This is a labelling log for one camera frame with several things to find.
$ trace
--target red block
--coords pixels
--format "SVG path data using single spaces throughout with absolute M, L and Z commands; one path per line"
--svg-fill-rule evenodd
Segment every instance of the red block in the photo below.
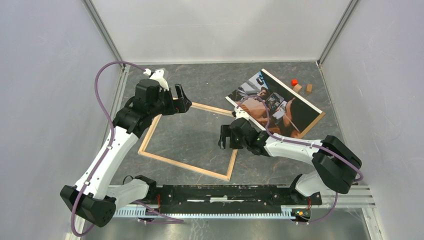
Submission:
M 298 84 L 298 80 L 297 79 L 292 79 L 291 80 L 291 85 L 294 87 Z

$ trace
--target white wall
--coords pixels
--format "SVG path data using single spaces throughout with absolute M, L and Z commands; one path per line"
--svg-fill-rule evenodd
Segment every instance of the white wall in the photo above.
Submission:
M 317 60 L 349 0 L 93 0 L 123 59 Z
M 59 193 L 100 146 L 94 77 L 113 57 L 79 0 L 2 1 L 0 32 L 0 239 L 64 239 Z M 108 109 L 119 70 L 99 83 Z
M 323 64 L 388 239 L 423 239 L 424 1 L 361 1 Z

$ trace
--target person's hair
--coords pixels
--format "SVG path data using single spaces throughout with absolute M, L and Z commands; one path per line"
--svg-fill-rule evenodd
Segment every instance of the person's hair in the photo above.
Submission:
M 264 100 L 264 101 L 266 101 L 269 97 L 270 97 L 270 90 L 268 90 L 268 88 L 266 88 L 266 87 L 261 87 L 260 88 L 260 90 L 262 91 L 262 90 L 265 90 L 265 92 L 266 92 L 266 94 L 265 94 L 265 96 L 264 97 L 262 97 L 262 99 Z
M 311 106 L 297 97 L 291 102 L 290 110 L 291 121 L 300 132 L 303 132 L 319 115 Z

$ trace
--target picture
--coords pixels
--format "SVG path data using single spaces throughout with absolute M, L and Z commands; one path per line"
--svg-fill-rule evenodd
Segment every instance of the picture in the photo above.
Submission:
M 270 118 L 268 129 L 285 137 L 302 138 L 325 114 L 265 69 L 239 86 L 226 99 L 238 106 L 251 95 L 265 101 Z M 251 121 L 265 130 L 268 117 L 262 101 L 251 97 L 240 107 L 250 115 Z

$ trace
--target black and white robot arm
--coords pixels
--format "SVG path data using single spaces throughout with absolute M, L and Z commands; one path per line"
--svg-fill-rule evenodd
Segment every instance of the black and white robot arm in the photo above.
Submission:
M 302 196 L 309 197 L 327 189 L 347 194 L 356 181 L 362 162 L 337 137 L 328 135 L 323 140 L 286 137 L 256 130 L 241 107 L 235 107 L 233 115 L 236 119 L 230 125 L 221 126 L 220 147 L 225 149 L 226 138 L 229 138 L 232 149 L 246 148 L 255 155 L 284 157 L 313 165 L 314 171 L 298 175 L 291 185 Z M 329 152 L 341 156 L 357 171 Z
M 180 84 L 175 84 L 177 98 L 173 98 L 166 81 L 165 69 L 157 69 L 154 72 L 146 69 L 144 74 L 149 76 L 149 79 L 143 79 L 136 85 L 135 95 L 116 113 L 113 120 L 112 144 L 109 144 L 112 137 L 110 132 L 98 155 L 81 178 L 73 186 L 65 185 L 60 192 L 61 198 L 71 211 L 78 202 L 75 214 L 99 227 L 110 221 L 115 210 L 144 199 L 148 195 L 149 187 L 153 187 L 148 180 L 133 179 L 127 184 L 109 189 L 112 177 L 130 148 L 157 115 L 185 113 L 192 105 Z

